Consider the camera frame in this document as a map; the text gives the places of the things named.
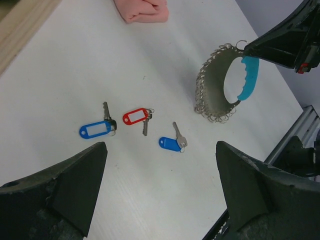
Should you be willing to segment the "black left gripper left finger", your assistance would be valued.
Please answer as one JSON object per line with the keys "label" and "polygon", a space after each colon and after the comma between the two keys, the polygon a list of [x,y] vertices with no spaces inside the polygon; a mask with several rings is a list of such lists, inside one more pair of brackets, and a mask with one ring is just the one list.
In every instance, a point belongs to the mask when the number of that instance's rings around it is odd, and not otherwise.
{"label": "black left gripper left finger", "polygon": [[0,187],[2,240],[82,240],[89,234],[107,147],[97,142],[51,167]]}

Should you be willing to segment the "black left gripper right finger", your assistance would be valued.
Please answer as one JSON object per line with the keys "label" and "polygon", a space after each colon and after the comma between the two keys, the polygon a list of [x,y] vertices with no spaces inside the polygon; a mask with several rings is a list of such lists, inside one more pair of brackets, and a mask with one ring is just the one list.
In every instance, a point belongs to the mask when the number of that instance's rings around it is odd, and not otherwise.
{"label": "black left gripper right finger", "polygon": [[224,141],[216,162],[229,214],[223,240],[318,240],[320,184],[257,160]]}

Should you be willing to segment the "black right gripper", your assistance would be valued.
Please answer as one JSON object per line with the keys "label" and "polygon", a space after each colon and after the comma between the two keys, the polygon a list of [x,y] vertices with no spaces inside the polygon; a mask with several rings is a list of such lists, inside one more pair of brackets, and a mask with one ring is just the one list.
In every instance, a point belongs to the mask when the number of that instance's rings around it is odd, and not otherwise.
{"label": "black right gripper", "polygon": [[281,23],[244,48],[259,58],[304,74],[320,63],[320,2],[304,0]]}

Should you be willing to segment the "key with blue window tag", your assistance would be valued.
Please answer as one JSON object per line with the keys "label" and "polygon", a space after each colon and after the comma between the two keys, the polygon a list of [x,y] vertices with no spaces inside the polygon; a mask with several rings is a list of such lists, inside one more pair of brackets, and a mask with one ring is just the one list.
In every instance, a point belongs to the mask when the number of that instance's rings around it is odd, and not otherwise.
{"label": "key with blue window tag", "polygon": [[114,136],[117,130],[117,122],[112,119],[108,103],[103,103],[104,117],[102,121],[85,124],[80,127],[79,135],[83,139],[93,139],[101,136]]}

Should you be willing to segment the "key with solid blue tag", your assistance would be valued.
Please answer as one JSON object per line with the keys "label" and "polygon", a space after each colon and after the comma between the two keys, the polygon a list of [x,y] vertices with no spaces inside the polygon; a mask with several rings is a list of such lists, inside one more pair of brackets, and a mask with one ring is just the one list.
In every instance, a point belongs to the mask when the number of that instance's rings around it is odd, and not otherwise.
{"label": "key with solid blue tag", "polygon": [[158,140],[158,144],[162,149],[183,153],[185,148],[188,146],[187,139],[181,134],[175,121],[172,125],[176,132],[176,138],[173,139],[162,136]]}

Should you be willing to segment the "key with red tag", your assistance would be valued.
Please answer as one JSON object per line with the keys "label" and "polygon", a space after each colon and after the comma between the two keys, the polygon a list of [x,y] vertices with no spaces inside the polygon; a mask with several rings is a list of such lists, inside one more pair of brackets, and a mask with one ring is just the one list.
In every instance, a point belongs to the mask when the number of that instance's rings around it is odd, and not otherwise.
{"label": "key with red tag", "polygon": [[125,125],[131,126],[137,123],[143,123],[142,134],[146,137],[148,135],[149,121],[153,117],[155,110],[153,108],[138,108],[127,112],[123,115],[122,121]]}

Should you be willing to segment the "pink cloth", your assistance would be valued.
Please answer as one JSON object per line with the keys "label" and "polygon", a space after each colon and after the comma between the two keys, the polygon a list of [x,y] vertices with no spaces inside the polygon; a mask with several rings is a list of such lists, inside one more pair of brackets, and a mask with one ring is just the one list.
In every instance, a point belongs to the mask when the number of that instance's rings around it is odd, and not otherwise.
{"label": "pink cloth", "polygon": [[122,19],[127,23],[165,23],[169,18],[166,0],[114,0]]}

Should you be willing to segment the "wooden clothes rack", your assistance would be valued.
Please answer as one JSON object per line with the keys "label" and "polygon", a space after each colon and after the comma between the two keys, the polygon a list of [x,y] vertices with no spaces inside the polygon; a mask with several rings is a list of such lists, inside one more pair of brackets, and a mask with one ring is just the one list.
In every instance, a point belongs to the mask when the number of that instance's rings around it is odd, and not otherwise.
{"label": "wooden clothes rack", "polygon": [[3,10],[0,5],[0,73],[54,12],[59,0],[14,0]]}

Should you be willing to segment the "aluminium frame rail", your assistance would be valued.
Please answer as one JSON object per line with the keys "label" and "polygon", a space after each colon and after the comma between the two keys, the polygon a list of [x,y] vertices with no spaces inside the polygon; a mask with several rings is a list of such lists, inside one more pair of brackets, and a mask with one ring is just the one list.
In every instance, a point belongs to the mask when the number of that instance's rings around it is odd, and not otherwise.
{"label": "aluminium frame rail", "polygon": [[320,130],[320,116],[312,105],[304,107],[302,114],[297,118],[284,137],[272,150],[264,161],[274,165],[277,159],[290,145],[300,143],[304,148],[311,148]]}

